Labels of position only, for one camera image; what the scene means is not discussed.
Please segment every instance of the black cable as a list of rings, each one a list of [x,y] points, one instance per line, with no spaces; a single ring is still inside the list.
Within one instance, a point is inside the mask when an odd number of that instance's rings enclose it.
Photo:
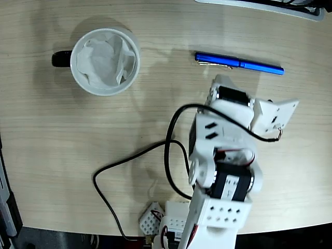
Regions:
[[[181,148],[181,150],[182,150],[182,152],[183,152],[184,159],[185,159],[186,171],[187,171],[187,173],[189,174],[189,162],[188,162],[188,158],[187,158],[186,149],[185,149],[185,147],[183,146],[183,144],[180,143],[180,142],[177,141],[177,140],[172,140],[172,139],[170,139],[170,140],[168,141],[168,143],[169,143],[169,144],[170,144],[170,143],[175,143],[175,144],[177,144],[178,146],[180,146],[180,148]],[[103,199],[103,201],[105,202],[105,204],[106,204],[106,206],[108,207],[108,209],[110,210],[110,212],[113,214],[113,217],[114,217],[114,219],[115,219],[115,222],[117,223],[118,228],[119,228],[119,230],[120,230],[120,233],[121,233],[121,235],[122,235],[126,240],[129,240],[129,241],[136,241],[136,240],[128,239],[128,237],[127,237],[127,236],[125,235],[125,233],[123,232],[123,229],[122,229],[122,227],[121,227],[121,224],[120,224],[120,221],[119,221],[119,219],[118,219],[118,216],[116,215],[116,213],[115,213],[115,211],[113,210],[113,208],[111,207],[110,203],[108,202],[108,200],[105,198],[105,196],[104,196],[103,193],[101,192],[100,188],[98,187],[98,184],[97,184],[96,178],[97,178],[97,176],[98,176],[100,173],[102,173],[102,172],[105,171],[105,170],[108,170],[108,169],[111,169],[111,168],[113,168],[113,167],[115,167],[115,166],[118,166],[118,165],[121,165],[121,164],[123,164],[123,163],[129,162],[129,161],[131,161],[131,160],[133,160],[133,159],[135,159],[135,158],[137,158],[137,157],[140,157],[141,155],[143,155],[143,154],[145,154],[145,153],[147,153],[147,152],[149,152],[149,151],[151,151],[151,150],[153,150],[153,149],[155,149],[155,148],[158,148],[158,147],[160,147],[160,146],[162,146],[162,145],[165,145],[165,144],[166,144],[166,140],[165,140],[165,141],[158,142],[158,143],[155,143],[155,144],[152,145],[151,147],[149,147],[149,148],[147,148],[147,149],[145,149],[145,150],[143,150],[143,151],[141,151],[141,152],[139,152],[139,153],[137,153],[137,154],[135,154],[135,155],[133,155],[133,156],[131,156],[131,157],[128,157],[128,158],[125,158],[125,159],[123,159],[123,160],[121,160],[121,161],[118,161],[118,162],[115,162],[115,163],[111,163],[111,164],[109,164],[109,165],[107,165],[107,166],[104,166],[104,167],[98,169],[98,170],[93,174],[93,178],[92,178],[93,185],[94,185],[95,189],[97,190],[99,196],[100,196],[100,197]],[[168,172],[168,173],[166,174],[166,176],[167,176],[167,179],[168,179],[168,181],[170,182],[171,186],[174,186],[176,192],[177,192],[178,194],[180,194],[181,196],[187,196],[185,193],[181,192],[181,191],[175,186],[175,184],[174,184],[174,182],[173,182],[173,180],[172,180],[172,176],[171,176],[171,174],[170,174],[170,169],[169,169],[169,168],[167,169],[167,172]]]
[[[176,121],[178,120],[180,114],[185,111],[186,109],[190,109],[190,108],[199,108],[199,109],[203,109],[203,110],[208,110],[222,118],[225,118],[227,121],[233,123],[234,125],[240,127],[241,129],[243,129],[245,132],[247,132],[249,135],[253,136],[254,138],[263,141],[263,142],[277,142],[279,141],[279,139],[265,139],[264,137],[258,136],[257,134],[255,134],[254,132],[252,132],[251,130],[249,130],[247,127],[241,125],[240,123],[238,123],[237,121],[235,121],[234,119],[228,117],[227,115],[213,109],[210,106],[207,105],[202,105],[202,104],[187,104],[184,105],[182,107],[180,107],[173,115],[172,120],[170,122],[170,125],[168,127],[167,130],[167,134],[166,134],[166,143],[165,143],[165,149],[164,149],[164,166],[165,166],[165,172],[166,172],[166,176],[167,179],[170,182],[171,187],[175,190],[175,192],[177,192],[180,196],[190,200],[191,197],[182,193],[173,183],[173,181],[170,181],[171,178],[171,172],[170,172],[170,158],[169,158],[169,154],[170,154],[170,145],[171,145],[171,140],[172,140],[172,135],[173,135],[173,130],[176,124]]]
[[[128,158],[125,158],[121,161],[118,161],[118,162],[115,162],[115,163],[111,163],[107,166],[104,166],[100,169],[98,169],[94,174],[93,174],[93,178],[92,178],[92,181],[93,181],[93,185],[96,189],[96,191],[98,192],[99,196],[102,198],[102,200],[105,202],[106,206],[108,207],[108,209],[110,210],[110,212],[113,214],[113,217],[118,225],[118,228],[120,230],[120,233],[121,235],[126,239],[126,240],[129,240],[129,241],[135,241],[135,240],[131,240],[131,239],[128,239],[128,237],[125,235],[125,233],[123,232],[123,229],[121,227],[121,223],[115,213],[115,211],[113,210],[113,208],[111,207],[110,203],[108,202],[108,200],[105,198],[105,196],[103,195],[103,193],[101,192],[100,188],[98,187],[98,184],[97,184],[97,181],[96,181],[96,178],[97,176],[102,173],[103,171],[105,170],[108,170],[108,169],[111,169],[115,166],[118,166],[118,165],[121,165],[123,163],[126,163],[126,162],[129,162],[137,157],[140,157],[141,155],[159,147],[159,146],[162,146],[162,145],[165,145],[165,149],[164,149],[164,167],[165,167],[165,172],[166,172],[166,177],[171,185],[171,187],[174,189],[175,192],[177,192],[180,196],[188,199],[188,200],[191,200],[191,196],[188,196],[186,195],[185,193],[183,193],[181,190],[178,189],[178,187],[175,185],[175,183],[173,182],[173,179],[172,179],[172,175],[171,175],[171,172],[170,172],[170,165],[169,165],[169,153],[170,153],[170,145],[171,143],[175,143],[177,144],[178,146],[180,146],[182,152],[183,152],[183,156],[184,156],[184,160],[185,160],[185,165],[186,165],[186,171],[187,171],[187,174],[189,174],[189,162],[188,162],[188,158],[187,158],[187,153],[186,153],[186,149],[185,147],[183,146],[182,143],[180,143],[179,141],[177,140],[173,140],[172,139],[172,134],[173,134],[173,130],[174,130],[174,127],[175,127],[175,124],[180,116],[180,114],[185,111],[186,109],[189,109],[189,108],[199,108],[199,109],[203,109],[203,110],[208,110],[210,112],[213,112],[214,114],[226,119],[227,121],[231,122],[232,124],[240,127],[241,129],[243,129],[245,132],[247,132],[249,135],[253,136],[254,138],[260,140],[260,141],[263,141],[263,142],[276,142],[276,141],[279,141],[279,139],[265,139],[261,136],[258,136],[257,134],[253,133],[252,131],[250,131],[248,128],[246,128],[245,126],[241,125],[240,123],[238,123],[237,121],[235,121],[234,119],[228,117],[227,115],[211,108],[210,106],[206,106],[206,105],[201,105],[201,104],[187,104],[187,105],[184,105],[182,107],[180,107],[173,115],[172,117],[172,120],[170,122],[170,125],[168,127],[168,130],[167,130],[167,134],[166,134],[166,139],[164,141],[161,141],[161,142],[158,142],[158,143],[155,143],[154,145],[152,145],[151,147],[131,156],[131,157],[128,157]]]

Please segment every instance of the mug handle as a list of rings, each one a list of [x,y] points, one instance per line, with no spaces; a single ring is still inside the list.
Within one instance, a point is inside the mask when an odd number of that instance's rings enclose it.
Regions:
[[[71,50],[63,50],[55,52],[52,55],[52,66],[55,67],[70,67],[71,66]]]

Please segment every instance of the wooden table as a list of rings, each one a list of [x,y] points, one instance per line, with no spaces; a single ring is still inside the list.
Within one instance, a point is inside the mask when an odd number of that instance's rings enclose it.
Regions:
[[[13,0],[0,8],[0,132],[25,226],[119,234],[93,188],[99,167],[165,137],[185,103],[203,103],[217,74],[249,94],[300,104],[282,140],[257,142],[264,187],[242,233],[332,222],[332,15],[313,22],[193,0]],[[100,27],[130,29],[142,47],[135,83],[111,97],[84,92],[51,55]],[[198,66],[201,50],[281,64],[285,76]],[[176,136],[188,143],[193,111]],[[181,151],[176,184],[191,194]],[[103,173],[102,191],[127,235],[152,201],[182,200],[169,186],[163,148]]]

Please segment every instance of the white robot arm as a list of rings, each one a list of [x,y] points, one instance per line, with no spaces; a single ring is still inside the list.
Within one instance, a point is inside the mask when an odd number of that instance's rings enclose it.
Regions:
[[[285,128],[299,101],[273,103],[252,99],[228,77],[217,75],[206,105],[257,135]],[[189,135],[189,183],[195,186],[190,205],[166,203],[156,249],[234,249],[259,192],[262,171],[254,138],[239,126],[206,110],[198,110]]]

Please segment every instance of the tissue paper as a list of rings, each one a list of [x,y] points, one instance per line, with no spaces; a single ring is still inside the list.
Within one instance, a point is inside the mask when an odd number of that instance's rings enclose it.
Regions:
[[[77,69],[86,74],[89,84],[110,89],[132,73],[135,53],[122,37],[106,33],[89,39],[77,54]]]

